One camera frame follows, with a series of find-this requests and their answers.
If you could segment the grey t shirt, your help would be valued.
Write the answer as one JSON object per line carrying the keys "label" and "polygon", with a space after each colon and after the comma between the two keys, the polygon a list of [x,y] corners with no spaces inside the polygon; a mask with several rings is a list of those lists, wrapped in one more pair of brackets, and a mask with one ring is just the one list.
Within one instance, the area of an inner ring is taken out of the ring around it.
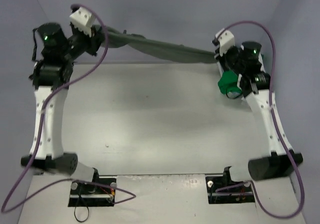
{"label": "grey t shirt", "polygon": [[215,64],[218,62],[214,52],[151,40],[139,34],[120,32],[112,27],[107,27],[107,33],[107,40],[102,43],[102,47],[118,49],[129,46],[143,54],[176,63]]}

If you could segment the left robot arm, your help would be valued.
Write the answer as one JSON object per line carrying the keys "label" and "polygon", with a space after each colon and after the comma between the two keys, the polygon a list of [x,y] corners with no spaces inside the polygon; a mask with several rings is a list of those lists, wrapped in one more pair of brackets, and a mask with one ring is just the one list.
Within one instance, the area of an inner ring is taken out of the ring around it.
{"label": "left robot arm", "polygon": [[21,157],[25,168],[39,169],[82,180],[82,188],[90,194],[100,187],[98,170],[80,163],[76,153],[65,152],[62,145],[63,109],[70,85],[74,62],[83,53],[97,55],[107,40],[107,29],[94,25],[85,33],[71,25],[67,38],[58,23],[46,23],[33,30],[44,44],[43,58],[38,60],[30,75],[36,100],[34,141],[28,155]]}

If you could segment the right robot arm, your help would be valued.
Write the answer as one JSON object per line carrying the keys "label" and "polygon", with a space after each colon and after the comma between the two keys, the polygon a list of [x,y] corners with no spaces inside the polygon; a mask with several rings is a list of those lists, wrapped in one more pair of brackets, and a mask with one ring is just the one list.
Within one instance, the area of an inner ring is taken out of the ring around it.
{"label": "right robot arm", "polygon": [[261,181],[290,176],[294,167],[303,162],[301,153],[295,152],[286,140],[276,109],[275,94],[270,91],[271,76],[265,72],[260,54],[261,44],[254,41],[243,42],[236,47],[234,41],[228,43],[213,41],[216,59],[223,71],[236,74],[237,86],[249,105],[258,131],[258,145],[261,154],[242,165],[225,168],[221,177],[222,186],[232,190],[241,181]]}

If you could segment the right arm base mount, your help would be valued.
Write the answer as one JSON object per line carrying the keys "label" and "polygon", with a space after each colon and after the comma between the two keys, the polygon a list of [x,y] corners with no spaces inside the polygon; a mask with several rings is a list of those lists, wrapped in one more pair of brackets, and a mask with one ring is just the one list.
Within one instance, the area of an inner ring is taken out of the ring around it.
{"label": "right arm base mount", "polygon": [[255,203],[250,183],[227,181],[223,175],[206,175],[209,204]]}

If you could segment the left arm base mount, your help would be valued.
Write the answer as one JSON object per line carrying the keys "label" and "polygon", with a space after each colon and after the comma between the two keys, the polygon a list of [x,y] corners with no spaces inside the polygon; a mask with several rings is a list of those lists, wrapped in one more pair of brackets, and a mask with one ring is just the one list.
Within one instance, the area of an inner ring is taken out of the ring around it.
{"label": "left arm base mount", "polygon": [[113,207],[117,186],[116,177],[99,177],[97,182],[103,186],[95,186],[72,182],[69,192],[68,207]]}

